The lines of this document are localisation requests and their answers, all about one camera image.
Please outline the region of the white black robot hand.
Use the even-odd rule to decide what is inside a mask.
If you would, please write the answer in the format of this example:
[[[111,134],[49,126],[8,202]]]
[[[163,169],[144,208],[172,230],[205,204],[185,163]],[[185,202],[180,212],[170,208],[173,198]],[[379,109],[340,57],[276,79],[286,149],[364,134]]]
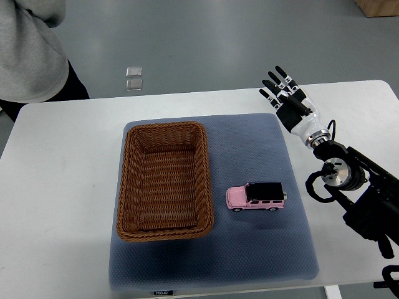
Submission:
[[[262,80],[262,84],[278,100],[263,89],[260,89],[259,93],[277,110],[276,115],[284,128],[298,136],[308,148],[315,148],[331,140],[331,134],[327,127],[321,124],[319,111],[310,97],[280,66],[275,66],[275,70],[285,83],[282,83],[273,72],[268,71],[268,76],[274,83]]]

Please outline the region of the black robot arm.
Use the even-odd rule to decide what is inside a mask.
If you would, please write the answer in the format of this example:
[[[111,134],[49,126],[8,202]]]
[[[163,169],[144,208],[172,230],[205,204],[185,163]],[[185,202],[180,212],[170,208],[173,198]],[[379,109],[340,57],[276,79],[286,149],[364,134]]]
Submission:
[[[313,101],[284,69],[277,65],[268,75],[260,94],[284,128],[323,162],[305,182],[308,195],[324,204],[339,203],[346,225],[392,259],[392,243],[398,243],[398,179],[356,149],[336,142],[335,120],[323,125]]]

